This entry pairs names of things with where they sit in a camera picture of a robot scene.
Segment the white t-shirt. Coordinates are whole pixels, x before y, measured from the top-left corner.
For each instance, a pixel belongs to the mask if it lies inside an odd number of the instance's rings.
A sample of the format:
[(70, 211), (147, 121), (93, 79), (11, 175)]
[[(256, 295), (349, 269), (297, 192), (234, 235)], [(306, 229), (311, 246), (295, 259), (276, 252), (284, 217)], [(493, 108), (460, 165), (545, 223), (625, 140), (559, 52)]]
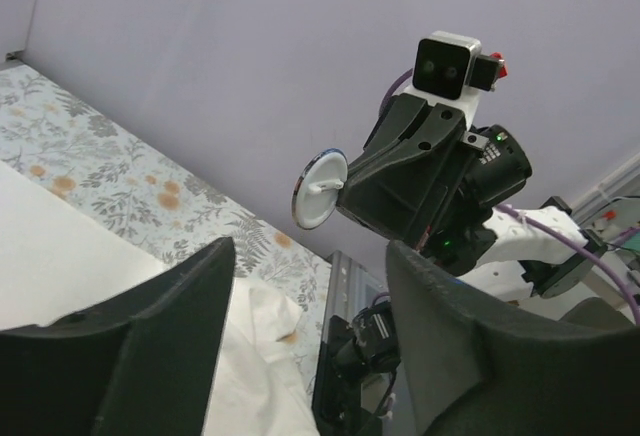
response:
[(217, 239), (165, 269), (1, 169), (5, 435), (313, 435), (301, 308)]

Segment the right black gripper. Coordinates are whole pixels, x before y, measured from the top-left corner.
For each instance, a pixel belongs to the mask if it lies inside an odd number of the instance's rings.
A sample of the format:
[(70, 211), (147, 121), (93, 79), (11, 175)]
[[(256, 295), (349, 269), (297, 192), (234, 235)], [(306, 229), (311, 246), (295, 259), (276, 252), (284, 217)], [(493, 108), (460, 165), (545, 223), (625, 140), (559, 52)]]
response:
[[(467, 130), (462, 111), (431, 106), (413, 95), (393, 96), (348, 166), (337, 209), (388, 240), (416, 248), (457, 175), (445, 174)], [(453, 276), (474, 269), (496, 242), (484, 227), (493, 207), (526, 185), (533, 169), (515, 137), (500, 125), (474, 131), (488, 139), (464, 170), (447, 207), (435, 218), (420, 254)]]

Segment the small round brooch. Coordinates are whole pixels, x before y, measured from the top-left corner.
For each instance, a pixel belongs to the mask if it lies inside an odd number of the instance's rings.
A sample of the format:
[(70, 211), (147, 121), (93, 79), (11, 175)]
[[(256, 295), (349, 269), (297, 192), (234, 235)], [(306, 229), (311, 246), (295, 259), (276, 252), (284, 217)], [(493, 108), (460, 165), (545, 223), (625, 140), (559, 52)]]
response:
[(291, 200), (292, 217), (298, 227), (312, 230), (331, 216), (347, 175), (347, 159), (337, 148), (322, 151), (305, 166)]

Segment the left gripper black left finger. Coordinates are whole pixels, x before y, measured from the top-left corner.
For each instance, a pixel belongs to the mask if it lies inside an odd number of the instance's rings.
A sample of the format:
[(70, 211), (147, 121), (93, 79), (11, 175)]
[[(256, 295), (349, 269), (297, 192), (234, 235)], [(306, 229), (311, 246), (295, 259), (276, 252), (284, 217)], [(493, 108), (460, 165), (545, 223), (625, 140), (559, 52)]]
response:
[(53, 324), (1, 334), (5, 435), (198, 435), (233, 286), (223, 237)]

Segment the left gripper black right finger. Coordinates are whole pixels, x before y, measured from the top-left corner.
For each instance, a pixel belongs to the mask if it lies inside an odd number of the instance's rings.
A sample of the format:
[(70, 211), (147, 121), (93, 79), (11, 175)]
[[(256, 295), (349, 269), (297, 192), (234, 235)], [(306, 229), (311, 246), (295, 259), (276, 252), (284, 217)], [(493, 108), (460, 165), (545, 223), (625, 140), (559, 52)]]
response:
[(400, 242), (387, 282), (420, 435), (635, 435), (639, 330), (553, 321)]

